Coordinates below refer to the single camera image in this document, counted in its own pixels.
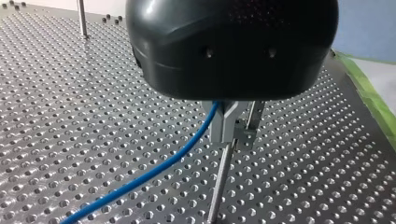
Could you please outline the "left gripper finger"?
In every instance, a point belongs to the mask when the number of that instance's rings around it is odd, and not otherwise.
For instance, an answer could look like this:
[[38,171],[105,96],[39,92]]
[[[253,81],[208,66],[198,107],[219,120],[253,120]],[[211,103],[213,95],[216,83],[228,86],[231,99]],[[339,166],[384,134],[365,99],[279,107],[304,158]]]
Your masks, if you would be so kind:
[[249,110],[246,121],[239,119],[235,123],[234,138],[237,150],[251,150],[255,142],[257,131],[262,120],[264,101],[254,101]]

